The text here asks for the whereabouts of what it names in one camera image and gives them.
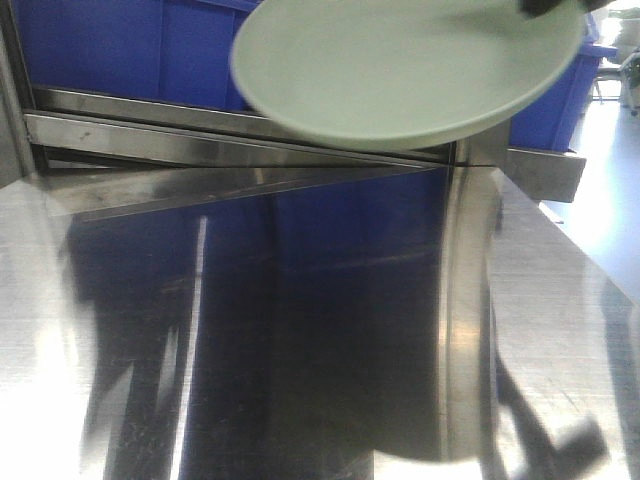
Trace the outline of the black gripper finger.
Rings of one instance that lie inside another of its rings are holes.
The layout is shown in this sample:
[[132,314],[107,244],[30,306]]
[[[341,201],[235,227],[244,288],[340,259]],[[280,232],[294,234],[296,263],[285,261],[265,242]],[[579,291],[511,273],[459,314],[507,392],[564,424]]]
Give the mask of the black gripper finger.
[[562,0],[518,0],[517,3],[520,12],[533,19],[548,14],[560,5]]

